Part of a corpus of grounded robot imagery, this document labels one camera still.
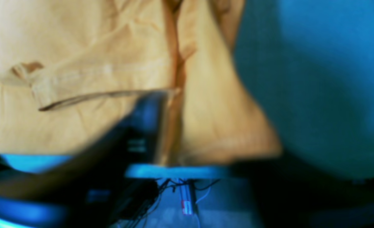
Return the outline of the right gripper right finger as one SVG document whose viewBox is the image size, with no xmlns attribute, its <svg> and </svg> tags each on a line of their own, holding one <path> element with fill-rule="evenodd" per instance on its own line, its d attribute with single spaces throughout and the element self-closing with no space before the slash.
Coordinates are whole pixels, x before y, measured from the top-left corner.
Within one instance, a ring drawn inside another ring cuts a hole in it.
<svg viewBox="0 0 374 228">
<path fill-rule="evenodd" d="M 265 228 L 374 228 L 374 182 L 354 184 L 286 153 L 239 161 Z"/>
</svg>

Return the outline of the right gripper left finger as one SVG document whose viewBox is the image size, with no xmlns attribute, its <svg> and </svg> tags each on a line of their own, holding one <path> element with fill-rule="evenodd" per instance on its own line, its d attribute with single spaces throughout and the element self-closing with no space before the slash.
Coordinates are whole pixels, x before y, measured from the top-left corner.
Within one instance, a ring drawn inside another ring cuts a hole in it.
<svg viewBox="0 0 374 228">
<path fill-rule="evenodd" d="M 0 181 L 0 228 L 105 228 L 123 198 L 125 173 L 161 150 L 169 95 L 143 95 L 95 144 L 57 167 Z"/>
</svg>

